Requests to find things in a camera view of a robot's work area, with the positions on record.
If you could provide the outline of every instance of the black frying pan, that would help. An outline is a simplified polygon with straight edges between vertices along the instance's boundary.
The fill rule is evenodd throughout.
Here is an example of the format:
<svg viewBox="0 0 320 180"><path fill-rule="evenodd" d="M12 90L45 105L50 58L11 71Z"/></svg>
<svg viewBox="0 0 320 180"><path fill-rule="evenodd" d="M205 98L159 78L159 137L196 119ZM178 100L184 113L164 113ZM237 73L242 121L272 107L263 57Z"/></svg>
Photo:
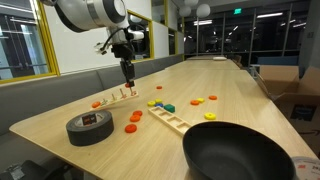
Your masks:
<svg viewBox="0 0 320 180"><path fill-rule="evenodd" d="M195 180L292 180L295 175L278 144L236 124L197 124L183 136L183 149Z"/></svg>

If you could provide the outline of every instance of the orange disk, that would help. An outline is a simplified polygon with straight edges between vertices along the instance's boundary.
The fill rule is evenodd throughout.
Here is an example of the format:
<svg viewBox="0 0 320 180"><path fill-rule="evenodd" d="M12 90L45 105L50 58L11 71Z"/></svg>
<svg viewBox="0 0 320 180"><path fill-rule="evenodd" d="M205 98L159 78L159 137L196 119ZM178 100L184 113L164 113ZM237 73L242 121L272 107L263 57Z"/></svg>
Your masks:
<svg viewBox="0 0 320 180"><path fill-rule="evenodd" d="M92 103L91 107L92 107L92 108L97 108L97 107L99 107L100 105L101 105L101 102L100 102L100 101L97 101L97 102Z"/></svg>
<svg viewBox="0 0 320 180"><path fill-rule="evenodd" d="M139 116L142 116L142 111L140 111L140 110L137 110L137 111L134 111L133 113L132 113L132 115L139 115Z"/></svg>
<svg viewBox="0 0 320 180"><path fill-rule="evenodd" d="M130 121L131 122L138 122L138 121L140 121L140 116L139 115L132 115L130 117Z"/></svg>
<svg viewBox="0 0 320 180"><path fill-rule="evenodd" d="M200 103L200 102L199 102L198 100L191 100L191 101L190 101L190 104L195 105L195 106L196 106L196 105L199 105L199 103Z"/></svg>
<svg viewBox="0 0 320 180"><path fill-rule="evenodd" d="M137 126L134 125L134 124L129 124L129 125L127 125L126 128L125 128L125 131L126 131L127 133L133 133L133 132L135 132L136 130L137 130Z"/></svg>
<svg viewBox="0 0 320 180"><path fill-rule="evenodd" d="M218 97L217 97L217 96L209 96L209 99L211 99L211 100L217 100Z"/></svg>

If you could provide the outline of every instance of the green block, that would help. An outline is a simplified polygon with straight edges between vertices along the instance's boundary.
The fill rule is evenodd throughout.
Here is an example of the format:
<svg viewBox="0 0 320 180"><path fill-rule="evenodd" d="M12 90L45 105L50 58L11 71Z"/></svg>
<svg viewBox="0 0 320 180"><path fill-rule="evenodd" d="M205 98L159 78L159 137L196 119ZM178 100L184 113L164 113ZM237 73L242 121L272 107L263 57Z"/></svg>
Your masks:
<svg viewBox="0 0 320 180"><path fill-rule="evenodd" d="M167 104L163 108L171 113L174 113L176 111L175 107L171 104Z"/></svg>

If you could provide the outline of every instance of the black tape roll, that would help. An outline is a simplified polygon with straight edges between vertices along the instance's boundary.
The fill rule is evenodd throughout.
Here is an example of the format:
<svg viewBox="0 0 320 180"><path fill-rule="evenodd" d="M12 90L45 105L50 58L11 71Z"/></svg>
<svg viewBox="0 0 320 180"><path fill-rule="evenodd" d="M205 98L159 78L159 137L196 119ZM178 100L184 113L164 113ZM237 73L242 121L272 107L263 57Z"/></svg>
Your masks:
<svg viewBox="0 0 320 180"><path fill-rule="evenodd" d="M95 121L86 124L86 119L95 117ZM87 146L106 139L114 129L112 115L109 111L92 111L71 119L67 125L70 143L75 146Z"/></svg>

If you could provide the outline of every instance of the cardboard box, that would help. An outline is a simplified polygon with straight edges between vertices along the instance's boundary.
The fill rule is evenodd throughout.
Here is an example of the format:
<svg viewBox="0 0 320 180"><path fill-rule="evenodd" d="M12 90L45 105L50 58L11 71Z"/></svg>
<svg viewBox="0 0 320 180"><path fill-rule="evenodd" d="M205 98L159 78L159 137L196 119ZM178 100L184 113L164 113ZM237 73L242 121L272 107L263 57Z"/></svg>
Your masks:
<svg viewBox="0 0 320 180"><path fill-rule="evenodd" d="M320 69L309 67L300 80L297 66L262 65L255 74L263 91L320 156Z"/></svg>

